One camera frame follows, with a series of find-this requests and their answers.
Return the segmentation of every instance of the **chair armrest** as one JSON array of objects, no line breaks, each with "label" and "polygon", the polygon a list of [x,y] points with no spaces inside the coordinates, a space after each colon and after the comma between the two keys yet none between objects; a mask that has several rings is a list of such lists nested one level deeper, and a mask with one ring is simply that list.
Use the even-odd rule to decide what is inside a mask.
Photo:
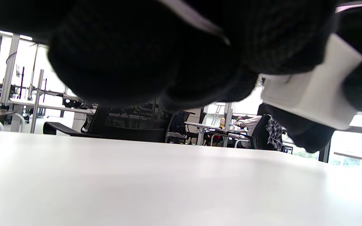
[{"label": "chair armrest", "polygon": [[76,132],[75,130],[66,127],[65,125],[62,125],[59,122],[45,122],[43,125],[43,134],[50,134],[50,135],[56,135],[57,130],[60,132],[63,132],[65,134],[68,134],[70,136],[74,137],[93,137],[93,138],[101,138],[101,136],[98,135],[92,135],[87,133],[80,133]]},{"label": "chair armrest", "polygon": [[190,114],[190,115],[195,115],[194,112],[189,112],[189,111],[184,111],[184,110],[183,110],[182,112],[187,113],[187,114]]}]

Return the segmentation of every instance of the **office room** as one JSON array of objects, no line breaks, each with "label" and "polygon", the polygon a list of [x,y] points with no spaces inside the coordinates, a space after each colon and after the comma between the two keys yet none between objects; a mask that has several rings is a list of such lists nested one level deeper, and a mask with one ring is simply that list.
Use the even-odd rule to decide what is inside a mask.
[{"label": "office room", "polygon": [[362,0],[110,4],[0,0],[0,226],[362,225]]}]

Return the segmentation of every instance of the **window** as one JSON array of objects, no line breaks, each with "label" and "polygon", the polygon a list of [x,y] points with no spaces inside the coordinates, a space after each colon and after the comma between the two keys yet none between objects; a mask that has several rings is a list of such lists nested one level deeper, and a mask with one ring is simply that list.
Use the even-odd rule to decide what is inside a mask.
[{"label": "window", "polygon": [[[350,125],[362,127],[362,115],[355,116]],[[362,171],[362,134],[336,131],[331,140],[329,164]]]}]

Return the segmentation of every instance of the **cable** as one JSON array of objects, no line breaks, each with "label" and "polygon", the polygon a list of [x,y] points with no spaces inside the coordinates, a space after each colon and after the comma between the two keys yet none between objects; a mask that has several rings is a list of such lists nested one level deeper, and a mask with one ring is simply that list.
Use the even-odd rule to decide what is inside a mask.
[{"label": "cable", "polygon": [[12,57],[13,55],[15,55],[16,53],[18,53],[18,52],[16,51],[16,52],[12,53],[11,55],[9,55],[9,56],[7,57],[5,63],[8,64],[9,58],[11,58],[11,57]]}]

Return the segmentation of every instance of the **mesh chair back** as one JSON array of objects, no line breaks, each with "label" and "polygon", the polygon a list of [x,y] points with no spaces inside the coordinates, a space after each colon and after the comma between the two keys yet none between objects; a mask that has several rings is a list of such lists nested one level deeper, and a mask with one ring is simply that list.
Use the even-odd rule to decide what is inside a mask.
[{"label": "mesh chair back", "polygon": [[269,119],[270,116],[264,115],[260,118],[258,124],[256,125],[254,132],[252,133],[254,149],[259,149],[259,150],[274,149],[272,144],[267,143],[267,140],[269,139],[269,132],[266,130],[266,126]]},{"label": "mesh chair back", "polygon": [[99,105],[88,133],[106,139],[163,143],[171,120],[159,100],[118,109]]}]

